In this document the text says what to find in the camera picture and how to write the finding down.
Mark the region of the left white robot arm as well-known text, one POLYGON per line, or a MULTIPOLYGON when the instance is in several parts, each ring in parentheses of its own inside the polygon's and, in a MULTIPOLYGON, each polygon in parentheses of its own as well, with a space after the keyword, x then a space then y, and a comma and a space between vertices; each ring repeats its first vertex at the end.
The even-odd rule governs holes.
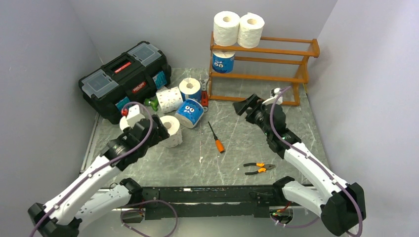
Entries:
POLYGON ((110 140, 90 167, 70 186, 47 203, 34 203, 29 217, 34 224, 30 236, 76 237, 82 229, 107 212, 121 206, 136 207, 143 201, 143 189, 125 178, 110 191, 93 195, 108 181, 146 155, 147 150, 169 137, 157 115, 126 126, 110 140))

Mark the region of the white paper towel roll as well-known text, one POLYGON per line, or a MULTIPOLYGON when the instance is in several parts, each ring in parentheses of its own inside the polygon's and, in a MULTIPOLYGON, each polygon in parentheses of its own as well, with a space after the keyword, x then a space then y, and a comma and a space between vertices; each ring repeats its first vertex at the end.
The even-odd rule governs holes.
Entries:
POLYGON ((237 42, 240 16, 232 11, 221 11, 213 19, 213 39, 217 45, 232 46, 237 42))
POLYGON ((243 48, 259 45, 265 21, 257 14, 248 12, 240 18, 237 43, 243 48))
POLYGON ((128 124, 127 120, 126 120, 126 117, 125 116, 122 116, 121 119, 120 119, 120 122, 119 122, 119 128, 120 128, 120 130, 121 131, 124 131, 128 127, 129 127, 129 124, 128 124))

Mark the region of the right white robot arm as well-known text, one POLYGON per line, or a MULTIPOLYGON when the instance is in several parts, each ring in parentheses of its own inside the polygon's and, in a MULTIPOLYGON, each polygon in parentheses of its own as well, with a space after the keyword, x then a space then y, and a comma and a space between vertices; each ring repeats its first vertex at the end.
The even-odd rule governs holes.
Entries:
POLYGON ((264 101, 253 94, 244 101, 234 102, 237 115, 257 125, 269 148, 280 158, 297 168, 314 186, 310 189, 292 177, 284 177, 273 184, 272 198, 278 205, 287 201, 297 203, 314 213, 326 229, 335 236, 350 233, 366 219, 364 190, 358 183, 348 183, 323 165, 286 124, 280 100, 264 101))

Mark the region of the white roll with red print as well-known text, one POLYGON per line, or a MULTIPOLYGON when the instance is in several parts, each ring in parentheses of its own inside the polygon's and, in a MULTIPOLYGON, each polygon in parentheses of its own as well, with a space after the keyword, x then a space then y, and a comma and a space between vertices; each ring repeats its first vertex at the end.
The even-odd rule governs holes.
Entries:
POLYGON ((179 120, 174 116, 162 116, 160 120, 167 129, 169 137, 159 144, 166 148, 173 148, 180 145, 183 140, 179 120))

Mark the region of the orange wooden shelf rack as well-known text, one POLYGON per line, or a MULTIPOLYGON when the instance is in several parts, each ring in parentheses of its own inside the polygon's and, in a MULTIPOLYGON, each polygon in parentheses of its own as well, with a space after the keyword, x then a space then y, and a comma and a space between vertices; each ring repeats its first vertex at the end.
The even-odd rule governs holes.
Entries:
POLYGON ((244 48, 239 45, 220 46, 214 37, 210 39, 210 51, 234 52, 235 67, 229 73, 216 72, 209 69, 207 87, 208 99, 220 101, 240 101, 241 96, 228 96, 213 93, 213 81, 216 79, 243 79, 283 82, 291 86, 292 98, 284 101, 284 105, 299 106, 301 86, 309 83, 308 61, 320 56, 317 39, 289 39, 262 37, 262 46, 244 48))

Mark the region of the blue paper roll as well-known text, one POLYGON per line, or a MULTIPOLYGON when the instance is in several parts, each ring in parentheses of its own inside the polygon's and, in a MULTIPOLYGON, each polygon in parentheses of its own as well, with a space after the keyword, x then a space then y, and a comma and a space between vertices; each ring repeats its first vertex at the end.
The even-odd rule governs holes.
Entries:
POLYGON ((221 74, 230 73, 234 68, 235 51, 213 50, 212 69, 221 74))

